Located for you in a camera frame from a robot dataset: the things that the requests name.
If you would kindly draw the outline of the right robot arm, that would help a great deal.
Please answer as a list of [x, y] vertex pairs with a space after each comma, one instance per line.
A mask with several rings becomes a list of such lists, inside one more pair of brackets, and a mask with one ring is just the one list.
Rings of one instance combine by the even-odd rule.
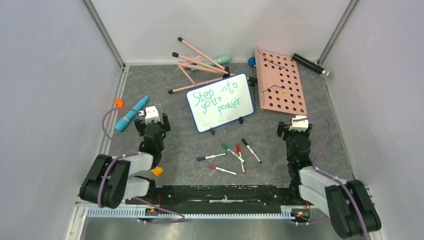
[[310, 159], [313, 125], [306, 116], [280, 121], [276, 134], [285, 141], [287, 169], [291, 177], [289, 199], [313, 204], [330, 220], [336, 234], [347, 239], [382, 228], [368, 189], [362, 181], [347, 181], [319, 169]]

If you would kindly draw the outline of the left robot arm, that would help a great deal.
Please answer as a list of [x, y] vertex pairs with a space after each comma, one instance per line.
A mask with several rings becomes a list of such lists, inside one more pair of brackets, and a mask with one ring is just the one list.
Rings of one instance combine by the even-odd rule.
[[139, 172], [159, 165], [166, 133], [171, 130], [169, 118], [162, 113], [137, 119], [134, 124], [143, 137], [139, 151], [121, 156], [97, 155], [79, 189], [82, 200], [110, 209], [133, 197], [139, 197], [145, 204], [156, 200], [157, 190], [152, 187], [155, 181]]

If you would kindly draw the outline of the green whiteboard marker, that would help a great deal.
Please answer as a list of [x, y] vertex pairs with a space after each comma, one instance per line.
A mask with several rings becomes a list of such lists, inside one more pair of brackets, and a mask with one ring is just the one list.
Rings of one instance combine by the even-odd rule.
[[232, 154], [235, 158], [237, 158], [241, 163], [244, 163], [245, 160], [240, 157], [236, 152], [234, 152], [233, 150], [231, 150], [226, 144], [221, 143], [220, 144], [227, 152], [229, 152], [230, 154]]

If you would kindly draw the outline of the blue framed whiteboard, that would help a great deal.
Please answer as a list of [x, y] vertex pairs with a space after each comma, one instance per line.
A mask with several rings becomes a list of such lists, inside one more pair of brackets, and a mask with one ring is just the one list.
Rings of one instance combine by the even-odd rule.
[[189, 90], [185, 96], [199, 133], [255, 112], [248, 76], [244, 72]]

